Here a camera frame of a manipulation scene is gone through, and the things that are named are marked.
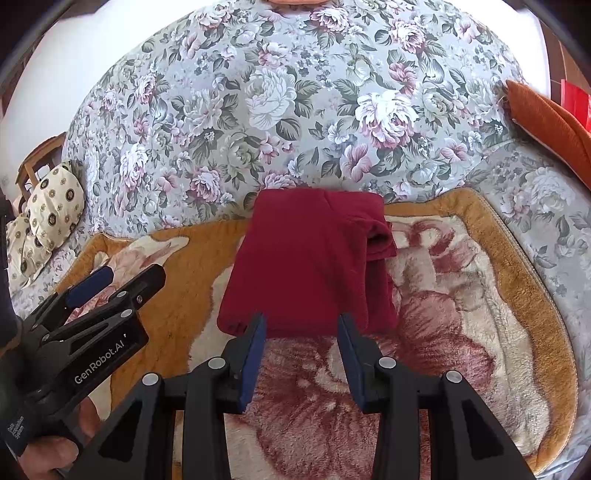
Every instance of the red towel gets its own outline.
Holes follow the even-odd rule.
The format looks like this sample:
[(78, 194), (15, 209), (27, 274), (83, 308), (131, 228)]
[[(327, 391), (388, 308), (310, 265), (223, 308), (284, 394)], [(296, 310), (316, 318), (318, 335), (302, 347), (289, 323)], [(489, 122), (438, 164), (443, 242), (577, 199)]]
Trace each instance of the red towel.
[(351, 313), (362, 332), (388, 331), (398, 317), (384, 259), (396, 253), (377, 194), (263, 190), (217, 326), (240, 335), (261, 312), (270, 338), (336, 335)]

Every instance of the blue gripper pad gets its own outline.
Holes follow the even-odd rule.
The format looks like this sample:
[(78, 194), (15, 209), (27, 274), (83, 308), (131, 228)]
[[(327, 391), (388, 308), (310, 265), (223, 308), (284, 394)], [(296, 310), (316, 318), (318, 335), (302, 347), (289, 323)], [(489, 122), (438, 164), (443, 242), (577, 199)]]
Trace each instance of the blue gripper pad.
[(113, 271), (111, 268), (107, 265), (100, 267), (70, 289), (66, 298), (66, 306), (70, 309), (82, 307), (103, 288), (111, 285), (112, 282)]
[(336, 340), (339, 345), (340, 356), (343, 360), (343, 366), (345, 367), (345, 375), (347, 376), (347, 383), (349, 384), (349, 390), (351, 396), (361, 409), (365, 409), (365, 388), (363, 386), (363, 369), (361, 363), (355, 354), (353, 343), (349, 331), (345, 326), (345, 322), (340, 317), (337, 322)]
[(256, 327), (252, 336), (250, 349), (242, 368), (241, 394), (238, 400), (240, 411), (246, 410), (255, 392), (256, 379), (258, 378), (259, 367), (261, 366), (262, 353), (265, 349), (267, 339), (267, 321), (261, 316), (261, 321)]

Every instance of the floral bedspread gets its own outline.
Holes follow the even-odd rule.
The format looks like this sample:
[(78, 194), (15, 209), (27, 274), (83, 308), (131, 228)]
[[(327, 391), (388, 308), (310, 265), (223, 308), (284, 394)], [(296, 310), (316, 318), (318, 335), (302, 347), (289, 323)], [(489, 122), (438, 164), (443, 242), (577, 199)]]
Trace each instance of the floral bedspread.
[(512, 142), (506, 79), (522, 81), (507, 46), (440, 0), (314, 9), (228, 0), (197, 10), (89, 92), (63, 154), (87, 207), (15, 309), (22, 315), (45, 298), (95, 232), (137, 238), (245, 216), (263, 188), (369, 190), (396, 202), (474, 185), (567, 322), (582, 404), (558, 465), (576, 460), (591, 442), (583, 421), (591, 329), (582, 321), (589, 197), (543, 153)]

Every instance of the orange pillow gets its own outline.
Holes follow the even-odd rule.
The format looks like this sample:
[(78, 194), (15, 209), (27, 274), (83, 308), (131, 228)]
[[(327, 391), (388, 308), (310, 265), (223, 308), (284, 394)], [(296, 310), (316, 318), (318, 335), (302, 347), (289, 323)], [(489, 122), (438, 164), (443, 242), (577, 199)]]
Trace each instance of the orange pillow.
[(557, 103), (507, 80), (513, 121), (555, 153), (591, 190), (591, 134)]

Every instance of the wooden chair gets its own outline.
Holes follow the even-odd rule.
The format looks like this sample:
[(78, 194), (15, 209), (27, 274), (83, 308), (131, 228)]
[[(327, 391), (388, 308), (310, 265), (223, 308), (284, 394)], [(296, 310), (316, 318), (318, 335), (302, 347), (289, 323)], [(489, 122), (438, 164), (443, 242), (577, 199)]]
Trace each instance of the wooden chair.
[(65, 140), (66, 132), (45, 140), (35, 150), (29, 153), (27, 158), (21, 163), (21, 166), (18, 167), (17, 180), (15, 183), (21, 189), (24, 201), (28, 200), (31, 196), (31, 193), (25, 186), (27, 181), (30, 180), (31, 185), (35, 188), (39, 183), (39, 178), (37, 177), (39, 169), (47, 165), (51, 170), (56, 166), (53, 161), (53, 155), (58, 148), (63, 146)]

